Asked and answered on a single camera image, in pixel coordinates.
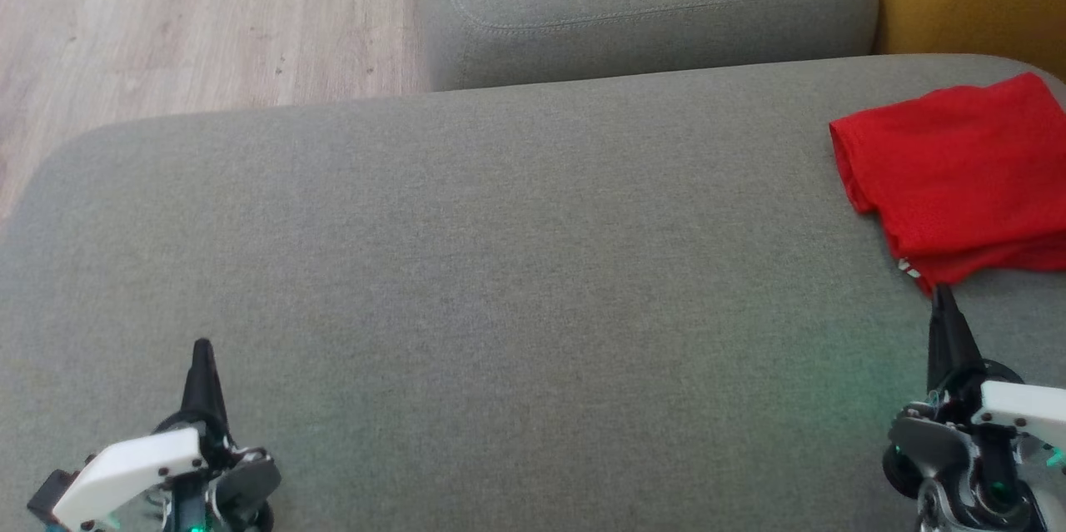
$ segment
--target stitching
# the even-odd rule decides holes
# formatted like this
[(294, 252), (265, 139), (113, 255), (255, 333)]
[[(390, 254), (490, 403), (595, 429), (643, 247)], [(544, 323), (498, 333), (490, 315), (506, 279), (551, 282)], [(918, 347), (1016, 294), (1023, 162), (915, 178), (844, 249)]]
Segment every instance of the stitching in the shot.
[(559, 29), (559, 30), (570, 30), (570, 29), (585, 29), (589, 27), (595, 27), (595, 25), (608, 25), (617, 22), (620, 20), (649, 20), (655, 17), (663, 15), (667, 12), (697, 12), (697, 11), (711, 11), (711, 10), (722, 10), (726, 7), (731, 7), (731, 5), (747, 5), (754, 3), (761, 3), (765, 1), (777, 1), (777, 0), (740, 0), (740, 1), (720, 1), (720, 2), (688, 2), (679, 3), (674, 5), (659, 5), (659, 7), (646, 7), (643, 10), (633, 10), (628, 12), (614, 12), (614, 13), (602, 13), (598, 16), (583, 16), (583, 17), (570, 17), (569, 19), (563, 20), (548, 20), (545, 22), (536, 22), (533, 25), (495, 25), (479, 19), (465, 7), (464, 4), (458, 0), (448, 0), (452, 4), (464, 19), (472, 25), (477, 25), (483, 28), (487, 32), (496, 32), (502, 35), (514, 35), (522, 34), (522, 32), (540, 32), (544, 29)]

